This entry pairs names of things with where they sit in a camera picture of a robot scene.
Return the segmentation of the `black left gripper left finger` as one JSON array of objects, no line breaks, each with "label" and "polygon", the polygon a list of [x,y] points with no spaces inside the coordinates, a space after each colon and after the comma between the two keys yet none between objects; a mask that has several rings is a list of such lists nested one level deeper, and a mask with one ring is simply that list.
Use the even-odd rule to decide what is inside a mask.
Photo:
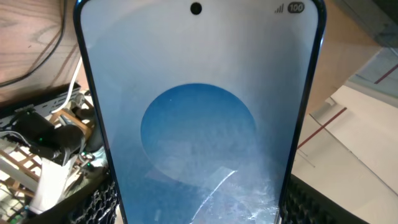
[{"label": "black left gripper left finger", "polygon": [[105,173],[44,213],[30,214],[22,224],[114,224],[118,205],[116,184]]}]

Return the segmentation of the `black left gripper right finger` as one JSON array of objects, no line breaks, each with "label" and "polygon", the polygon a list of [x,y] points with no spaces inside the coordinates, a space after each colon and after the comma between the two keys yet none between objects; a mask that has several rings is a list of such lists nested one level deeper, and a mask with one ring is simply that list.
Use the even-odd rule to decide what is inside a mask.
[{"label": "black left gripper right finger", "polygon": [[282,224],[367,224],[293,174],[280,217]]}]

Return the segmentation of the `blue Galaxy smartphone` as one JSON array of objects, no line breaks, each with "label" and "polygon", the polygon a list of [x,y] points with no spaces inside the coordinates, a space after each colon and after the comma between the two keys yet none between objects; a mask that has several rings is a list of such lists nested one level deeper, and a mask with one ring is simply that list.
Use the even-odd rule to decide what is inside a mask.
[{"label": "blue Galaxy smartphone", "polygon": [[275,223],[317,0],[88,0],[76,36],[125,223]]}]

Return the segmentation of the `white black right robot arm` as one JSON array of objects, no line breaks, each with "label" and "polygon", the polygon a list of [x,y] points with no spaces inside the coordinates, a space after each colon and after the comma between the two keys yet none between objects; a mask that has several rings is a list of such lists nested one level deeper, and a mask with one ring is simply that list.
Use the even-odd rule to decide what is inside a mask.
[{"label": "white black right robot arm", "polygon": [[76,124],[56,127],[36,110],[24,110],[4,126],[1,136],[13,136],[39,156],[41,173],[26,215],[34,218],[104,176],[108,168],[98,128]]}]

